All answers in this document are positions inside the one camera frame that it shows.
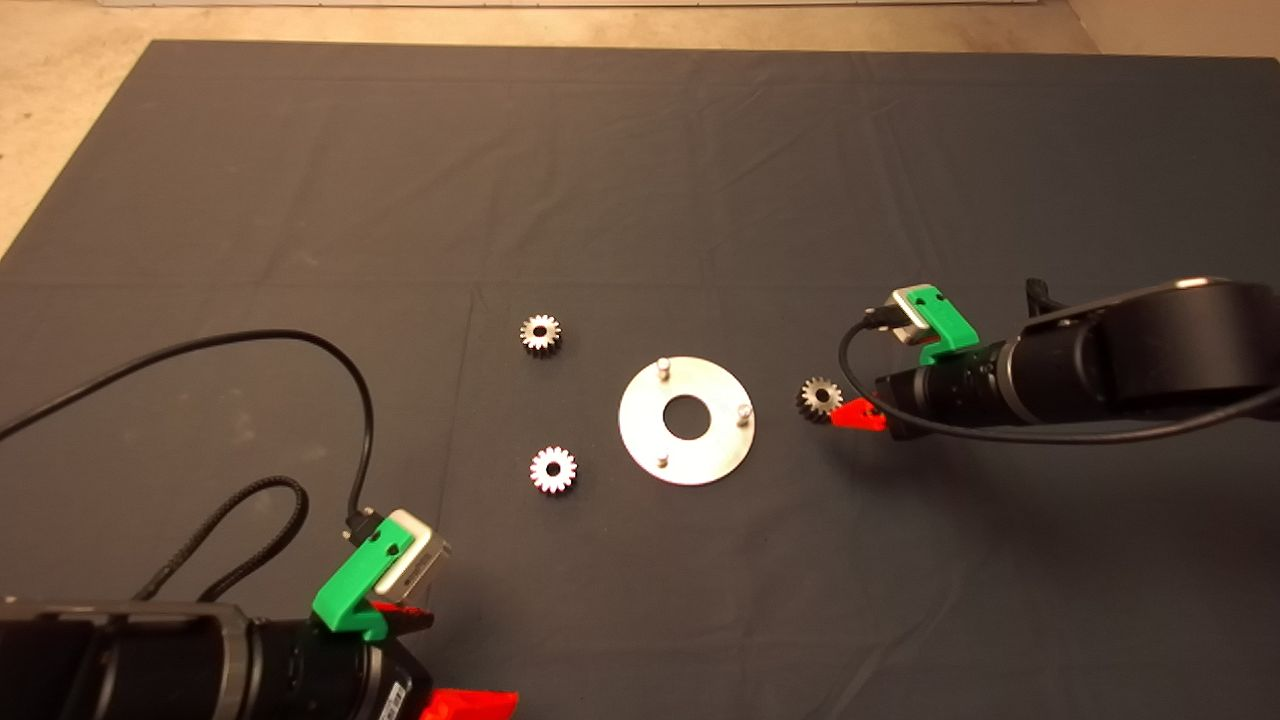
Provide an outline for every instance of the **green bracket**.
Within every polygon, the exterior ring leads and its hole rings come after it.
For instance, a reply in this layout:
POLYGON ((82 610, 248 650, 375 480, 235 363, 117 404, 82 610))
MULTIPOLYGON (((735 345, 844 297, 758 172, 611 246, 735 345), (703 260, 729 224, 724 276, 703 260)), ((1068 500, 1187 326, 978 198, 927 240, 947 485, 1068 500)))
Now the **green bracket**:
POLYGON ((920 348, 920 365, 933 365, 940 355, 978 345, 978 331, 938 288, 919 286, 906 293, 906 300, 938 336, 937 341, 920 348))
POLYGON ((383 520, 320 588, 311 610, 335 633, 362 633, 365 642, 385 638, 387 620, 365 596, 412 543, 412 533, 383 520))

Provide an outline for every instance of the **spur gear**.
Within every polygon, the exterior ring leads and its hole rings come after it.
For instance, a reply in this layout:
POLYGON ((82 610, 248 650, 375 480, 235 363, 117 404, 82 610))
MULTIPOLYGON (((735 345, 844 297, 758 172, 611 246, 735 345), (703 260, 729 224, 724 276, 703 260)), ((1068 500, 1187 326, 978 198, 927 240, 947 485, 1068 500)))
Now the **spur gear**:
POLYGON ((534 315, 520 325, 520 343, 530 355, 550 355, 559 350, 561 328, 550 315, 534 315))
POLYGON ((577 477, 577 460, 563 447, 547 447, 529 464, 529 479, 547 495, 568 491, 577 477))
POLYGON ((800 414, 814 423, 829 423, 831 413, 844 404, 840 386, 827 378, 809 378, 796 395, 800 414))

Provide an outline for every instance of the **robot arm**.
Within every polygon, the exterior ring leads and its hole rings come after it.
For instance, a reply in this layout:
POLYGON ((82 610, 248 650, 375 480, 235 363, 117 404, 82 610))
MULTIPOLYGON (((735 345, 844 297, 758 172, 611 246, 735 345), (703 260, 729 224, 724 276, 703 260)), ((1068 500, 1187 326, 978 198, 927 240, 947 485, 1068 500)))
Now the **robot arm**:
POLYGON ((1028 307, 1018 334, 984 347, 932 286, 870 310, 872 327, 925 348, 920 366, 877 378, 868 398, 893 437, 945 432, 931 424, 1194 419, 1244 402, 1256 407, 1242 415, 1277 415, 1280 300, 1266 286, 1193 278, 1064 306, 1028 281, 1028 307))

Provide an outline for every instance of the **table surface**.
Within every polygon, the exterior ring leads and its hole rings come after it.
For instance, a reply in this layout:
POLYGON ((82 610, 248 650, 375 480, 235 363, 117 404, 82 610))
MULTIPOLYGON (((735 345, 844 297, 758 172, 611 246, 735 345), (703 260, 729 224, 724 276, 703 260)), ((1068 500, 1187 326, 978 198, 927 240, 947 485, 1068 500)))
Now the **table surface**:
MULTIPOLYGON (((1066 300, 1280 283, 1277 127, 1274 60, 157 42, 0 263, 0 416, 198 334, 332 338, 375 393, 366 501, 456 551, 410 644, 521 717, 1270 716, 1274 428, 893 443, 794 396, 902 284, 996 340, 1033 274, 1066 300), (520 350, 535 313, 554 359, 520 350), (622 446, 659 355, 751 395, 718 483, 622 446), (547 445, 577 454, 566 497, 529 487, 547 445)), ((0 593, 132 593, 287 473, 307 528, 228 600, 306 612, 347 552, 357 409, 326 356, 264 343, 44 421, 0 450, 0 593)), ((255 498, 164 596, 289 502, 255 498)))

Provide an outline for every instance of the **gear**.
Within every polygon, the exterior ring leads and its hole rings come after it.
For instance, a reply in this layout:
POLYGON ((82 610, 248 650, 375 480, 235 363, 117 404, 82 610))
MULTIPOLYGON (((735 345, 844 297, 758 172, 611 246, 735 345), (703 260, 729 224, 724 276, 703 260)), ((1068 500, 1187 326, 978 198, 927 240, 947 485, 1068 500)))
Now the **gear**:
POLYGON ((814 423, 829 423, 831 413, 845 404, 840 386, 827 378, 809 378, 800 386, 796 406, 814 423))
POLYGON ((520 342, 530 355, 550 355, 559 350, 559 323, 550 315, 534 315, 520 325, 520 342))
POLYGON ((563 447, 547 447, 529 464, 529 479, 547 495, 567 492, 577 477, 577 460, 563 447))

